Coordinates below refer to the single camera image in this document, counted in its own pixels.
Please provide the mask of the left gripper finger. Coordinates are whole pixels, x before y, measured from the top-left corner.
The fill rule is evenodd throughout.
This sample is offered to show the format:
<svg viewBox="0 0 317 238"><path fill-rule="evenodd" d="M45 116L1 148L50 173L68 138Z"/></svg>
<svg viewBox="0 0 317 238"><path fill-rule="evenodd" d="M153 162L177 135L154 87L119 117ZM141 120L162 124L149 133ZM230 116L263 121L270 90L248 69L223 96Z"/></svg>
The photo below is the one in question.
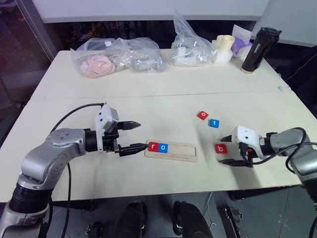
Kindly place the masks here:
<svg viewBox="0 0 317 238"><path fill-rule="evenodd" d="M137 154L139 152L142 152L144 150L146 150L148 148L148 144L145 143L135 143L135 144L131 144L129 146L126 147L121 147L119 146L119 156L123 157L123 156L129 156L129 155L134 155Z"/></svg>
<svg viewBox="0 0 317 238"><path fill-rule="evenodd" d="M140 127L141 124L135 121L123 121L122 130L131 130Z"/></svg>

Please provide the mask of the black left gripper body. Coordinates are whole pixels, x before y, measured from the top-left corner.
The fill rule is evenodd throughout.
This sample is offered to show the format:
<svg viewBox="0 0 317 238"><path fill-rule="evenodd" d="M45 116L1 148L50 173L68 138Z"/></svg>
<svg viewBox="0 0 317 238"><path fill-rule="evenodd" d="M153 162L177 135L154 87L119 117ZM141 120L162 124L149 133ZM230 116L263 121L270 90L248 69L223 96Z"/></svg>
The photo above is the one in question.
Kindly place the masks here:
<svg viewBox="0 0 317 238"><path fill-rule="evenodd" d="M119 122L109 132L105 132L103 135L103 150L106 152L118 153L120 148L117 143L117 138L119 137L119 130L123 130L124 122Z"/></svg>

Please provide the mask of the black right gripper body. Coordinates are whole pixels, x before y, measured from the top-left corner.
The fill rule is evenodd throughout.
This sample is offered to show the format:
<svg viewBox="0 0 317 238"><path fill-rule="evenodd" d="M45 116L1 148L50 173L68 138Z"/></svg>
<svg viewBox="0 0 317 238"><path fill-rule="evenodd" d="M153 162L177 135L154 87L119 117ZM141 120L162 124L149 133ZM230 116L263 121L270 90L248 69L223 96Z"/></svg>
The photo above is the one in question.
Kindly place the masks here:
<svg viewBox="0 0 317 238"><path fill-rule="evenodd" d="M248 145L242 142L239 142L239 151L240 151L240 156L243 159L243 164L245 167L253 167L253 162L252 159L249 158L248 156Z"/></svg>

